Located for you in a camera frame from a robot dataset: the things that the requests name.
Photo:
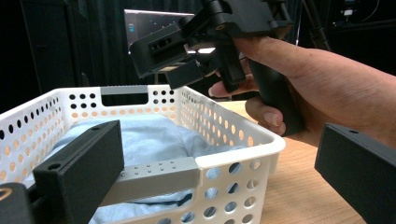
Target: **white plastic basket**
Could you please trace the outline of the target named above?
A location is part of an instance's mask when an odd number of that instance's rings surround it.
[[[148,102],[102,104],[103,95],[134,93],[147,93]],[[139,114],[162,114],[213,145],[246,147],[196,158],[198,187],[187,205],[120,223],[260,223],[268,175],[275,171],[284,140],[187,87],[175,91],[167,85],[58,89],[1,114],[0,184],[22,182],[71,125]],[[208,172],[214,170],[219,175],[209,179]],[[208,198],[208,190],[216,191],[216,197]],[[191,218],[182,222],[185,215]]]

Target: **blue fabric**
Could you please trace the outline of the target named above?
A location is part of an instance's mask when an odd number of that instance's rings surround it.
[[[198,133],[177,126],[160,115],[140,115],[93,119],[74,125],[54,146],[51,155],[77,136],[100,123],[120,121],[125,166],[166,161],[185,157],[200,157],[241,147],[212,146]],[[90,224],[123,220],[175,208],[189,201],[192,190],[99,207]]]

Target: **table surface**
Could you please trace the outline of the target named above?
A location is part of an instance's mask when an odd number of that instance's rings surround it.
[[[252,119],[245,101],[219,104]],[[276,173],[268,179],[261,223],[365,223],[315,170],[318,148],[285,140]]]

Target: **fingernail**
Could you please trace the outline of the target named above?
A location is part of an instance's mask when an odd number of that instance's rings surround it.
[[[267,121],[268,123],[278,126],[277,124],[277,114],[274,113],[265,113],[264,114],[264,119],[265,121]]]
[[[207,93],[209,94],[210,97],[213,97],[212,88],[209,88],[209,90],[207,91]]]
[[[286,124],[285,124],[285,123],[282,123],[282,124],[280,125],[279,132],[280,132],[280,133],[284,133],[285,131],[286,131]]]

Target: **skin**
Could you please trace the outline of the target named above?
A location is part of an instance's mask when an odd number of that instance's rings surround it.
[[[396,148],[396,77],[329,51],[304,49],[270,37],[240,38],[234,44],[250,60],[272,67],[290,83],[305,126],[290,138],[318,146],[323,125],[330,122]],[[243,65],[247,79],[238,91],[228,93],[219,82],[210,88],[210,94],[224,97],[257,91],[246,63]],[[282,113],[264,105],[260,97],[249,99],[246,111],[275,133],[287,129]]]

